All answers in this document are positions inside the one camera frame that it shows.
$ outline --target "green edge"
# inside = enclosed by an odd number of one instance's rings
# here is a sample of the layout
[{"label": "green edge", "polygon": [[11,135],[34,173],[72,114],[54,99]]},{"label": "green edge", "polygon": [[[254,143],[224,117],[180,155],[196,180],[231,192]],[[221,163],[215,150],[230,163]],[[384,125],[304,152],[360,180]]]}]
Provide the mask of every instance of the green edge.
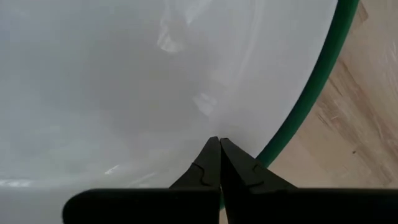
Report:
[{"label": "green edge", "polygon": [[317,100],[344,44],[358,2],[359,0],[338,1],[325,43],[303,92],[278,132],[257,156],[266,167],[287,145]]}]

